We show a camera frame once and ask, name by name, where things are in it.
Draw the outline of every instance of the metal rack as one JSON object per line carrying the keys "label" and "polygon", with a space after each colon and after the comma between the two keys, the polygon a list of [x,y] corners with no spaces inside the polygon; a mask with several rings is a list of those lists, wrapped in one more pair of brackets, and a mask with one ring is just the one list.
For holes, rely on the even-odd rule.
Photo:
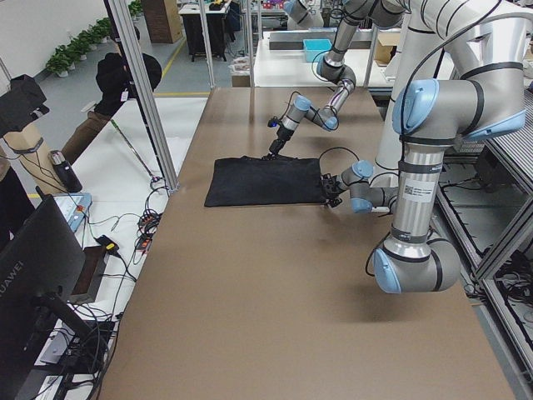
{"label": "metal rack", "polygon": [[437,192],[437,200],[452,226],[457,239],[469,258],[476,279],[485,289],[491,305],[509,337],[512,339],[522,361],[533,372],[533,348],[526,335],[524,322],[517,319],[509,307],[525,308],[524,305],[506,302],[496,286],[495,274],[511,257],[511,254],[533,233],[533,94],[525,90],[526,125],[518,132],[503,137],[496,137],[486,142],[486,146],[498,157],[507,171],[527,194],[520,211],[512,218],[504,231],[495,240],[490,250],[480,256],[458,220],[453,209],[447,203],[442,191]]}

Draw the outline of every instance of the white desk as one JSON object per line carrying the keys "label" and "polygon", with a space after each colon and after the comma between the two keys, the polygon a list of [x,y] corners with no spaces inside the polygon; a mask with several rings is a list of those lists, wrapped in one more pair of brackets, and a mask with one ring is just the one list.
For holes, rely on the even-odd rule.
{"label": "white desk", "polygon": [[[201,97],[156,99],[165,134],[169,142],[172,142],[172,147],[177,149],[177,159],[174,160],[177,171],[206,101]],[[145,163],[155,166],[152,145],[137,102],[126,102],[114,120]],[[83,190],[90,192],[95,202],[143,200],[150,192],[150,177],[111,123],[98,134],[73,167]],[[158,168],[154,172],[156,175],[160,174]]]}
{"label": "white desk", "polygon": [[[179,173],[183,159],[187,153],[192,136],[207,102],[206,98],[157,98],[157,109],[162,120],[174,167]],[[126,102],[115,115],[114,120],[121,128],[141,158],[151,167],[156,175],[161,173],[155,167],[155,156],[152,145],[142,123],[141,114],[135,100]],[[137,277],[141,272],[146,255],[135,252],[134,244],[137,240],[137,215],[141,215],[145,207],[145,200],[151,189],[147,171],[138,162],[135,155],[126,145],[122,137],[115,132],[109,123],[98,134],[87,150],[74,163],[73,168],[83,184],[83,191],[92,194],[92,206],[89,208],[89,218],[92,223],[81,225],[76,232],[78,241],[84,246],[95,246],[92,238],[106,235],[119,248],[119,253],[126,260],[135,253],[130,262],[129,271]],[[150,208],[162,213],[167,205],[166,191],[160,190],[150,197]],[[123,275],[124,264],[117,257],[107,260],[106,274]],[[135,283],[124,279],[121,284],[119,277],[104,277],[98,290],[96,302],[88,304],[92,309],[101,309],[105,313],[113,312],[117,315],[127,305]],[[106,315],[95,311],[99,320],[106,319]],[[90,379],[92,376],[76,376],[74,382]],[[91,385],[79,387],[69,391],[69,400],[85,400],[91,390]]]}
{"label": "white desk", "polygon": [[[210,3],[204,3],[204,8],[206,10],[207,14],[225,14],[227,13],[227,10],[230,7],[230,3],[232,0],[225,0],[222,4],[222,7],[220,10],[211,10],[209,9]],[[194,15],[194,14],[200,14],[200,6],[196,2],[191,2],[188,4],[184,4],[180,11],[178,12],[180,15]]]}
{"label": "white desk", "polygon": [[[264,38],[257,45],[256,62],[254,64],[254,80],[257,87],[317,87],[331,86],[313,74],[311,63],[305,62],[303,50],[270,50],[268,41],[270,33],[265,32]],[[370,50],[348,50],[345,63],[350,66],[357,77],[357,86],[362,87],[366,74],[366,65]],[[448,54],[443,60],[439,78],[448,79],[453,69],[453,62]],[[394,81],[385,78],[384,67],[372,62],[370,88],[392,88]]]}

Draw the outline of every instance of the blue plastic bin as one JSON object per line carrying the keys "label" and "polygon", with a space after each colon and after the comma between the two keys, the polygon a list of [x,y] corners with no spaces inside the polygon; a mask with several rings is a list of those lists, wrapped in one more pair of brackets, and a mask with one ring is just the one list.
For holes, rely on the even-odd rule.
{"label": "blue plastic bin", "polygon": [[304,39],[303,51],[306,55],[306,63],[312,63],[318,54],[327,52],[330,48],[330,39]]}

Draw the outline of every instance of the black jacket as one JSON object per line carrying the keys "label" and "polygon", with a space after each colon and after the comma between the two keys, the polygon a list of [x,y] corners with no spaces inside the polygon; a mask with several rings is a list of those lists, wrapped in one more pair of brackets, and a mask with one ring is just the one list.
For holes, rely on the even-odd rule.
{"label": "black jacket", "polygon": [[[152,90],[161,81],[161,65],[159,62],[147,54],[143,54],[144,65],[147,68],[148,79]],[[98,87],[102,91],[102,101],[97,104],[94,111],[112,117],[123,105],[121,101],[122,93],[128,88],[128,97],[132,98],[132,90],[129,88],[127,73],[124,71],[122,57],[114,52],[109,52],[106,57],[98,63],[97,72]]]}

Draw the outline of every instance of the brown table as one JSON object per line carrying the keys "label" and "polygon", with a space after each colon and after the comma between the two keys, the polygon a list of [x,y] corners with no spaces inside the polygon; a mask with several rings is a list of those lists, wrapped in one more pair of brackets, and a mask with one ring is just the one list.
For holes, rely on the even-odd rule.
{"label": "brown table", "polygon": [[[327,88],[303,88],[316,104]],[[513,398],[462,287],[387,295],[363,269],[391,220],[297,205],[204,208],[216,158],[263,155],[290,88],[217,88],[120,330],[103,399]],[[373,159],[382,121],[357,89],[331,133],[286,155]],[[352,162],[332,152],[325,172]]]}

